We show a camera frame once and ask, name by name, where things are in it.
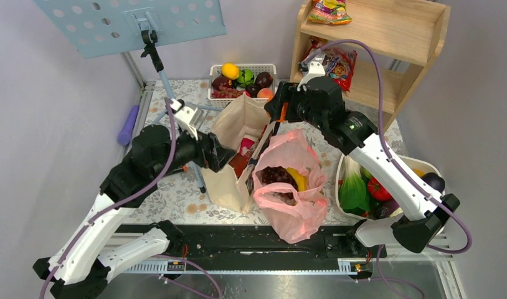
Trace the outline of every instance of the white bowl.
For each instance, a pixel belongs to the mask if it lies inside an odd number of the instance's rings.
[[[419,169],[419,170],[421,170],[424,173],[436,173],[440,177],[442,177],[440,175],[440,172],[437,170],[437,168],[435,168],[435,166],[431,165],[428,162],[424,162],[424,161],[413,159],[413,158],[406,157],[406,156],[401,156],[401,155],[398,155],[398,156],[411,169]],[[345,157],[345,155],[342,154],[341,158],[339,159],[338,170],[336,172],[336,180],[335,180],[335,184],[336,184],[336,190],[335,190],[336,200],[335,200],[334,205],[338,208],[338,211],[340,213],[342,213],[342,215],[345,215],[345,216],[348,216],[348,217],[352,217],[352,218],[355,218],[355,219],[359,219],[359,220],[361,220],[361,219],[369,219],[369,218],[361,217],[361,216],[358,216],[358,215],[354,215],[354,214],[350,214],[350,213],[345,213],[343,211],[343,209],[341,208],[341,206],[339,205],[339,198],[338,198],[339,184],[338,184],[338,182],[339,182],[340,177],[342,177],[342,174],[343,174],[343,169],[341,169],[341,165],[343,164],[343,158],[344,157]]]

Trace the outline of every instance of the basket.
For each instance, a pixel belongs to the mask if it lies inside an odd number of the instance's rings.
[[[343,172],[343,170],[341,169],[341,165],[343,164],[344,157],[345,157],[345,155],[342,154],[341,158],[339,159],[338,170],[336,171],[336,180],[335,180],[336,190],[334,192],[336,194],[336,200],[333,205],[336,206],[338,208],[338,212],[342,213],[342,215],[344,215],[344,216],[352,217],[352,218],[359,219],[359,220],[367,219],[367,220],[372,221],[372,219],[369,219],[369,218],[364,218],[364,217],[354,215],[351,213],[345,213],[343,211],[343,209],[341,208],[341,206],[339,205],[339,198],[338,198],[339,184],[338,184],[338,182],[339,182],[339,179],[340,179],[341,174]],[[400,159],[402,159],[403,162],[411,169],[419,169],[419,170],[423,171],[424,173],[436,173],[436,174],[438,174],[438,176],[442,177],[440,175],[440,172],[437,170],[437,168],[435,168],[435,166],[431,165],[428,162],[424,162],[421,160],[417,160],[417,159],[413,159],[413,158],[401,156],[401,155],[398,155],[398,157]]]
[[[273,83],[270,89],[275,93],[277,90],[276,84],[277,84],[277,73],[275,70],[275,65],[273,64],[236,64],[236,66],[239,68],[239,70],[246,70],[249,69],[253,72],[253,74],[257,77],[259,73],[262,72],[268,72],[273,78]],[[228,105],[231,101],[233,101],[233,98],[212,98],[211,92],[212,87],[211,83],[213,80],[215,80],[218,76],[221,75],[222,71],[222,65],[214,65],[211,67],[209,71],[210,81],[209,81],[209,87],[207,89],[207,99],[209,101],[209,104],[216,108],[224,108],[226,105]],[[268,99],[267,98],[253,98],[254,100],[265,103]]]

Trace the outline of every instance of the blue perforated panel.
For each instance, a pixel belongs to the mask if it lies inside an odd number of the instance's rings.
[[[85,58],[143,49],[136,18],[160,31],[157,45],[226,34],[219,0],[34,0]]]

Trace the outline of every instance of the banana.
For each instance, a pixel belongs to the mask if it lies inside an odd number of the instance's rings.
[[[293,168],[287,168],[287,172],[292,176],[296,184],[298,185],[298,191],[306,190],[306,176],[301,175],[297,170]]]

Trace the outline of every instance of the purple fruit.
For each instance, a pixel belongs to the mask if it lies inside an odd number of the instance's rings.
[[[213,80],[211,86],[213,86],[216,90],[220,90],[220,87],[224,87],[224,90],[226,90],[227,88],[232,87],[232,81],[225,76],[218,76],[215,80]]]
[[[427,173],[421,177],[421,179],[432,188],[437,190],[438,192],[443,193],[444,188],[446,187],[446,182],[443,178],[438,176],[436,173]]]
[[[246,87],[246,91],[250,94],[252,98],[257,98],[257,94],[261,89],[262,89],[261,86],[257,84],[250,84]]]
[[[374,211],[374,217],[376,219],[388,218],[391,216],[396,216],[402,212],[399,204],[393,199],[390,201],[384,201],[382,204],[376,208]]]
[[[259,73],[255,79],[255,84],[261,87],[261,89],[270,87],[272,83],[273,78],[268,72]]]

